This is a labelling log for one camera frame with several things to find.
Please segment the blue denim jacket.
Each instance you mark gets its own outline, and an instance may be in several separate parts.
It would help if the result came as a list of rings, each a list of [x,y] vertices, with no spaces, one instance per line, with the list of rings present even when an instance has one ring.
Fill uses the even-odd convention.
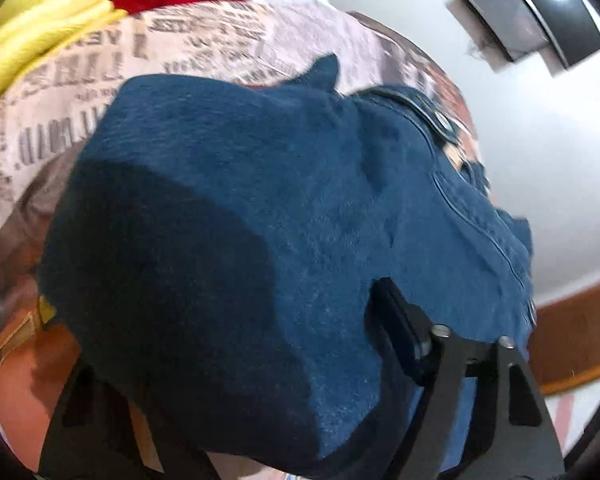
[[[97,373],[176,440],[312,479],[376,479],[418,391],[368,310],[392,278],[460,336],[525,344],[528,222],[422,93],[340,96],[338,61],[250,89],[120,88],[73,167],[38,271]]]

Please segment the printed newspaper pattern blanket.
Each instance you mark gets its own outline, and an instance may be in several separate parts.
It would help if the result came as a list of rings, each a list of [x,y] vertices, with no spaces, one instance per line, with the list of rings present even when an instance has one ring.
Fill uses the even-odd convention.
[[[391,278],[460,332],[487,205],[456,107],[385,79],[324,4],[166,6],[0,99],[0,446],[50,479],[211,479],[213,460],[378,479],[417,388]]]

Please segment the yellow cloth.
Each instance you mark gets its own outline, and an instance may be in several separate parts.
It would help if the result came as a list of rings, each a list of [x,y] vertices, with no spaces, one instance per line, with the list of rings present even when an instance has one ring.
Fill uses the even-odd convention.
[[[125,15],[110,0],[5,0],[0,7],[0,96],[50,52]]]

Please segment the wall mounted black monitor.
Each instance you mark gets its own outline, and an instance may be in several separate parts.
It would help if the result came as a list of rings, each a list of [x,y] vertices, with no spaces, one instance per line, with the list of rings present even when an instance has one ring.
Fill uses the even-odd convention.
[[[571,68],[600,51],[600,30],[583,0],[460,0],[507,62],[551,48]]]

